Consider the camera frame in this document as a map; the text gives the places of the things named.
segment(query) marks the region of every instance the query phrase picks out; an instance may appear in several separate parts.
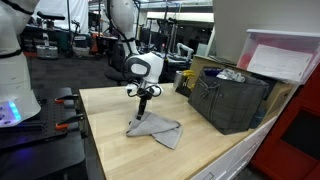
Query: blue light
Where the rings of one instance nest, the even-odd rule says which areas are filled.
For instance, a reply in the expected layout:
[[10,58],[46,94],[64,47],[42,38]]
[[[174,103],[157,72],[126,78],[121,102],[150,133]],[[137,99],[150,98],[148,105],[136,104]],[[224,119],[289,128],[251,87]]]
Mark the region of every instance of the blue light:
[[9,106],[16,120],[21,120],[21,115],[17,109],[17,106],[13,102],[9,102]]

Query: white robot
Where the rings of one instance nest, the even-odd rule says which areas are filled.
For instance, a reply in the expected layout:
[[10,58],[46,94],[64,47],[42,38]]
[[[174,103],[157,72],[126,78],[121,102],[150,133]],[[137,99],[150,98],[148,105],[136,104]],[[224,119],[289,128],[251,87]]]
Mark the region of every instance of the white robot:
[[191,60],[191,57],[192,57],[192,53],[194,52],[193,49],[189,48],[188,46],[184,45],[184,44],[181,44],[181,43],[178,43],[177,44],[177,49],[178,49],[178,55],[181,56],[181,49],[185,50],[188,52],[188,55],[187,55],[187,61],[190,61]]
[[163,68],[163,59],[152,52],[139,55],[133,33],[134,3],[132,0],[105,0],[104,3],[110,22],[121,36],[126,56],[124,71],[142,78],[140,82],[132,82],[127,85],[130,97],[138,96],[141,98],[136,117],[140,120],[147,100],[160,96],[163,92],[158,84]]
[[[0,128],[15,126],[41,110],[31,89],[26,58],[17,40],[38,2],[0,0]],[[141,98],[137,115],[137,119],[141,119],[147,100],[163,92],[158,85],[163,59],[153,53],[139,55],[133,39],[132,0],[107,0],[105,4],[111,22],[121,34],[127,57],[124,70],[142,78],[127,86],[129,96]]]
[[17,40],[38,2],[0,1],[0,128],[15,126],[41,109],[31,89],[26,57]]
[[[192,58],[192,53],[194,52],[194,50],[182,43],[177,44],[177,49],[178,49],[177,54],[171,53],[168,56],[169,63],[186,63],[186,62],[190,63]],[[188,55],[186,57],[181,56],[181,49],[188,52]]]

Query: white box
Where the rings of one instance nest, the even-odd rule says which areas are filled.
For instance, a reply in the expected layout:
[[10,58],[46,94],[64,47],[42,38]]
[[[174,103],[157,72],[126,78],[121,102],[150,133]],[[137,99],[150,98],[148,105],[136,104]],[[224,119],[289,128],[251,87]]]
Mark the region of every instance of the white box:
[[304,84],[320,61],[320,34],[249,29],[238,67]]

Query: gray storage bin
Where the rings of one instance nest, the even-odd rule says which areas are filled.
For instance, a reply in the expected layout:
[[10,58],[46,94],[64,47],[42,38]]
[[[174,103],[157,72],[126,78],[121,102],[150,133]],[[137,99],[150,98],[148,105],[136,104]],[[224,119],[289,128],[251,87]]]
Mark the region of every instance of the gray storage bin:
[[247,131],[268,84],[244,77],[240,83],[207,76],[202,70],[188,102],[222,134]]

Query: white wall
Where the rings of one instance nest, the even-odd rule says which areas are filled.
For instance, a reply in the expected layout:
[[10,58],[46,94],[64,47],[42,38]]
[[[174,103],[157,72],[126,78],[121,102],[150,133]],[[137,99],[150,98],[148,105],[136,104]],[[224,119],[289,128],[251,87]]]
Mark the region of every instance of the white wall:
[[[88,33],[88,1],[87,0],[69,0],[70,3],[70,20],[80,22],[81,33]],[[35,9],[33,17],[37,17],[38,11],[47,13],[58,13],[66,19],[64,21],[55,21],[55,26],[63,29],[69,29],[68,25],[68,8],[66,0],[40,0]]]
[[247,29],[320,32],[320,0],[214,0],[217,55],[237,62]]
[[148,11],[146,9],[140,10],[139,25],[146,24],[147,15],[148,15]]

